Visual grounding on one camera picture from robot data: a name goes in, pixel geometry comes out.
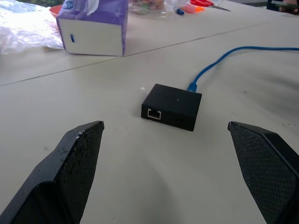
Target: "tissue box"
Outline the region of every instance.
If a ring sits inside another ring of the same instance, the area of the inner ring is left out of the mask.
[[[57,17],[64,49],[84,55],[122,56],[128,0],[66,0]]]

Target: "black adapter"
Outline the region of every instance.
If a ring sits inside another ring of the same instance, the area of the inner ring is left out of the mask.
[[[141,107],[141,117],[193,131],[201,94],[155,84]]]

